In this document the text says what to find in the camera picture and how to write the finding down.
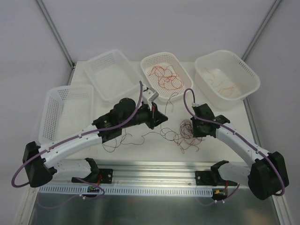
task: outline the thin wire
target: thin wire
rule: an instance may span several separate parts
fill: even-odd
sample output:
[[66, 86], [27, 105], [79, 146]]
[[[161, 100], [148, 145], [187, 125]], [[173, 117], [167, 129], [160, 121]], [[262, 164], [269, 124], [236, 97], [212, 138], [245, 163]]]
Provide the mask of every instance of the thin wire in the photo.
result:
[[[172, 110], [174, 109], [174, 104], [172, 103], [172, 98], [177, 96], [179, 93], [178, 92], [174, 92], [170, 95], [168, 101], [165, 104], [165, 116], [166, 116], [166, 111], [167, 111], [167, 107], [168, 107], [168, 103], [170, 103], [172, 105]], [[144, 135], [142, 135], [141, 137], [143, 138], [142, 143], [124, 143], [125, 138], [127, 135], [130, 135], [132, 137], [131, 134], [128, 134], [126, 132], [126, 129], [124, 129], [125, 131], [125, 135], [122, 136], [122, 139], [120, 141], [120, 143], [117, 143], [117, 139], [115, 139], [115, 145], [107, 145], [107, 144], [102, 144], [104, 147], [104, 150], [112, 153], [116, 150], [116, 148], [118, 148], [121, 145], [125, 145], [125, 144], [133, 144], [133, 145], [142, 145], [145, 143], [145, 136], [149, 135], [149, 134], [158, 134], [160, 135], [162, 138], [174, 142], [176, 143], [177, 146], [180, 147], [181, 152], [184, 154], [185, 150], [187, 150], [188, 148], [190, 148], [191, 146], [194, 146], [197, 148], [196, 152], [199, 151], [199, 147], [197, 146], [198, 144], [201, 143], [201, 141], [203, 140], [202, 138], [194, 138], [193, 136], [193, 128], [192, 128], [192, 124], [189, 120], [183, 120], [180, 124], [180, 132], [177, 133], [175, 131], [173, 131], [172, 129], [170, 129], [169, 127], [162, 127], [162, 124], [160, 124], [160, 131], [156, 132], [156, 131], [150, 131]], [[113, 148], [112, 151], [107, 150], [105, 147], [110, 147]]]
[[178, 90], [184, 85], [183, 81], [178, 78], [179, 75], [176, 73], [172, 65], [169, 65], [166, 68], [154, 66], [149, 76], [151, 75], [155, 75], [158, 78], [159, 87], [166, 90]]
[[276, 176], [278, 177], [279, 179], [279, 182], [280, 182], [280, 185], [281, 185], [281, 193], [279, 194], [274, 194], [275, 196], [282, 196], [284, 193], [285, 193], [285, 184], [278, 172], [278, 170], [276, 169], [276, 167], [274, 166], [274, 164], [271, 162], [271, 160], [269, 160], [269, 158], [263, 154], [262, 152], [260, 152], [255, 146], [253, 146], [250, 142], [248, 142], [242, 135], [240, 135], [239, 133], [236, 133], [233, 129], [231, 129], [230, 127], [227, 127], [226, 125], [224, 124], [221, 124], [221, 123], [218, 123], [218, 122], [215, 122], [215, 121], [212, 121], [212, 120], [206, 120], [206, 119], [203, 119], [203, 118], [200, 118], [196, 115], [194, 115], [190, 109], [188, 108], [188, 105], [187, 105], [187, 102], [186, 102], [186, 93], [187, 91], [191, 91], [192, 94], [193, 94], [193, 99], [194, 99], [194, 103], [195, 103], [195, 94], [194, 94], [194, 91], [191, 89], [191, 88], [187, 88], [184, 93], [183, 93], [183, 102], [184, 102], [184, 106], [185, 108], [187, 109], [188, 113], [190, 115], [192, 115], [195, 119], [197, 120], [201, 120], [203, 122], [207, 122], [207, 123], [212, 123], [212, 124], [216, 124], [220, 127], [223, 127], [227, 130], [229, 130], [231, 133], [233, 133], [234, 135], [237, 135], [246, 145], [248, 145], [250, 148], [252, 148], [257, 154], [260, 154], [268, 163], [269, 165], [272, 167], [274, 173], [276, 174]]
[[59, 207], [62, 207], [63, 205], [67, 204], [69, 201], [71, 201], [72, 199], [76, 198], [76, 197], [79, 197], [79, 195], [73, 195], [71, 196], [70, 198], [68, 198], [65, 202], [63, 202], [62, 204], [60, 205], [57, 205], [57, 206], [43, 206], [40, 202], [39, 202], [39, 196], [41, 194], [38, 193], [37, 195], [37, 198], [36, 198], [36, 202], [37, 202], [37, 205], [40, 207], [40, 208], [43, 208], [43, 209], [46, 209], [46, 210], [52, 210], [52, 209], [56, 209], [56, 208], [59, 208]]
[[[214, 80], [216, 79], [216, 76], [215, 76], [213, 73], [211, 73], [206, 67], [204, 67], [203, 69], [206, 69], [207, 72], [208, 72], [209, 74], [211, 74], [211, 75], [214, 77]], [[212, 79], [207, 79], [207, 80], [211, 81], [211, 86], [212, 86], [213, 83], [214, 83], [214, 81], [213, 81]], [[226, 79], [226, 80], [223, 80], [221, 83], [219, 83], [219, 85], [217, 85], [217, 86], [212, 86], [212, 87], [213, 87], [213, 88], [217, 88], [217, 87], [219, 87], [222, 83], [224, 83], [225, 81], [230, 81], [230, 82], [232, 83], [231, 80]], [[220, 95], [222, 95], [222, 96], [224, 96], [224, 97], [229, 97], [229, 96], [231, 96], [231, 95], [233, 94], [235, 88], [238, 88], [238, 85], [234, 84], [234, 85], [232, 85], [232, 86], [230, 86], [230, 87], [228, 87], [228, 88], [220, 88], [220, 90], [218, 91], [218, 93], [220, 93]], [[223, 92], [226, 91], [226, 90], [229, 90], [229, 91], [231, 91], [231, 92], [230, 92], [228, 95], [224, 95]]]

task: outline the white cable tray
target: white cable tray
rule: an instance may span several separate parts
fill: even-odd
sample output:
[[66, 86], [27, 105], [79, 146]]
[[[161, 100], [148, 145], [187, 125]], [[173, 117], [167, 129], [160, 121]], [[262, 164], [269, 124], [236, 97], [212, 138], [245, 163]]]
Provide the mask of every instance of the white cable tray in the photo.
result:
[[[91, 194], [91, 186], [87, 185], [44, 185], [40, 193], [52, 194]], [[143, 196], [190, 196], [212, 197], [212, 189], [205, 187], [131, 187], [131, 186], [102, 186], [106, 195], [143, 195]]]

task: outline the black bracket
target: black bracket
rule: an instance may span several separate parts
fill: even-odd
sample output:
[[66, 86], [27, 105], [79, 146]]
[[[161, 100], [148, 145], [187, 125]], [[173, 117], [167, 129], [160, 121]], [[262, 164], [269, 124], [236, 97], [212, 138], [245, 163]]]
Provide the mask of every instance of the black bracket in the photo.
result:
[[228, 192], [226, 190], [221, 190], [219, 193], [216, 193], [217, 189], [213, 189], [212, 190], [212, 199], [213, 200], [217, 200], [217, 201], [221, 201], [224, 200], [228, 197]]
[[101, 177], [100, 184], [111, 184], [113, 182], [113, 169], [99, 168], [99, 177]]
[[[218, 179], [217, 182], [212, 181], [211, 171], [195, 171], [195, 180], [197, 186], [226, 186], [226, 181], [223, 179]], [[236, 182], [228, 180], [228, 186], [237, 186]]]

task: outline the white wall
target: white wall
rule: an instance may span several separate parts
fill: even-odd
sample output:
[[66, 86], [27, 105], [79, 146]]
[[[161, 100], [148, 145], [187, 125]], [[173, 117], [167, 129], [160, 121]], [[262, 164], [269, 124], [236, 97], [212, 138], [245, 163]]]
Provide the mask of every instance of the white wall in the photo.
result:
[[285, 157], [290, 186], [286, 198], [300, 224], [300, 1], [284, 0], [247, 64], [261, 86], [250, 96], [263, 145]]
[[[0, 223], [13, 224], [25, 188], [10, 184], [26, 143], [37, 140], [47, 91], [70, 67], [34, 0], [0, 3]], [[23, 172], [17, 179], [26, 181]]]
[[242, 56], [274, 0], [44, 0], [74, 61], [119, 48], [129, 60], [171, 52]]

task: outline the metal frame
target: metal frame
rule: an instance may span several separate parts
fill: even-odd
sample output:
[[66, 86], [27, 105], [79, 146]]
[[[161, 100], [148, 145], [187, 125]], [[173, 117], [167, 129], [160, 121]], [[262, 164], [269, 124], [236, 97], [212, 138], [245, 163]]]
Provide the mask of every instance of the metal frame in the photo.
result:
[[43, 3], [42, 0], [35, 0], [35, 2], [37, 3], [38, 8], [40, 9], [42, 15], [44, 16], [45, 22], [47, 23], [50, 31], [52, 32], [55, 40], [57, 41], [57, 44], [59, 45], [63, 55], [65, 56], [68, 64], [70, 65], [71, 68], [74, 67], [75, 63], [72, 61], [71, 56], [64, 44], [64, 42], [62, 41], [59, 32], [57, 31], [47, 9], [45, 4]]
[[[67, 194], [67, 195], [94, 195], [88, 185], [46, 184], [39, 189], [39, 193]], [[145, 187], [145, 186], [111, 186], [103, 184], [101, 188], [105, 195], [135, 195], [135, 196], [189, 196], [212, 197], [212, 188], [207, 187]]]
[[[275, 0], [260, 24], [258, 30], [249, 43], [242, 59], [247, 60], [249, 54], [252, 52], [255, 44], [258, 42], [260, 36], [270, 22], [274, 13], [278, 9], [283, 0]], [[72, 68], [67, 84], [72, 81], [75, 70], [75, 63], [72, 61], [44, 3], [42, 0], [36, 0], [36, 3], [41, 10], [45, 21], [47, 22], [51, 32], [53, 33], [58, 45], [60, 46], [68, 64]], [[251, 112], [250, 101], [248, 98], [244, 100], [245, 109], [250, 123], [252, 135], [257, 145], [261, 146], [259, 134], [257, 133], [255, 119]], [[114, 169], [115, 185], [121, 186], [158, 186], [158, 187], [196, 187], [195, 174], [196, 170], [208, 170], [213, 163], [162, 163], [162, 162], [108, 162], [97, 161], [101, 168]], [[29, 222], [30, 211], [33, 209], [34, 201], [38, 192], [38, 188], [30, 188], [27, 194], [24, 210], [21, 214], [18, 224], [26, 224]], [[288, 209], [285, 197], [273, 197], [274, 204], [277, 210], [278, 218], [281, 224], [294, 224], [293, 218]]]

